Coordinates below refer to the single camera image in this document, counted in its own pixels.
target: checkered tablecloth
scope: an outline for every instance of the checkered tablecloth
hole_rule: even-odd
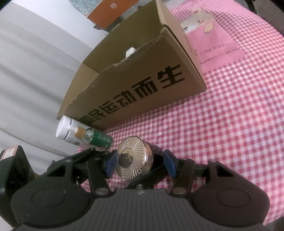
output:
[[[284,215],[284,38],[233,0],[191,0],[171,11],[183,22],[197,7],[215,16],[245,51],[245,58],[205,73],[207,91],[135,117],[106,133],[114,138],[114,147],[136,135],[170,149],[178,158],[196,163],[217,159],[267,193],[267,224]],[[112,190],[126,186],[117,176],[108,182]],[[196,181],[193,188],[201,183]],[[170,188],[171,184],[166,178],[156,188]],[[89,190],[88,183],[83,187]]]

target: ribbed gray surface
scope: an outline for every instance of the ribbed gray surface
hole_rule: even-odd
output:
[[[16,231],[267,231],[262,225],[228,228],[197,214],[185,199],[164,189],[118,189],[114,196],[97,199],[85,216],[61,228],[36,229],[25,225]]]

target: pink patch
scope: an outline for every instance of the pink patch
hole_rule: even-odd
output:
[[[213,28],[210,32],[205,33],[204,29],[210,22],[213,23]],[[244,51],[238,48],[232,38],[216,21],[210,22],[187,34],[187,39],[190,41],[191,48],[196,50],[197,58],[204,73],[238,61],[245,55]]]

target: sticker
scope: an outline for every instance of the sticker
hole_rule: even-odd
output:
[[[17,149],[18,149],[18,146],[6,149],[3,153],[3,156],[1,157],[0,161],[4,160],[6,158],[9,158],[11,156],[14,156],[16,154]]]
[[[110,7],[113,8],[113,9],[116,9],[117,8],[117,4],[113,3],[113,4],[111,4]]]

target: metallic lid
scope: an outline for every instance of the metallic lid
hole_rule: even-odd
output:
[[[125,138],[117,147],[118,165],[115,170],[121,180],[130,181],[147,173],[153,163],[153,155],[146,141],[137,136]]]

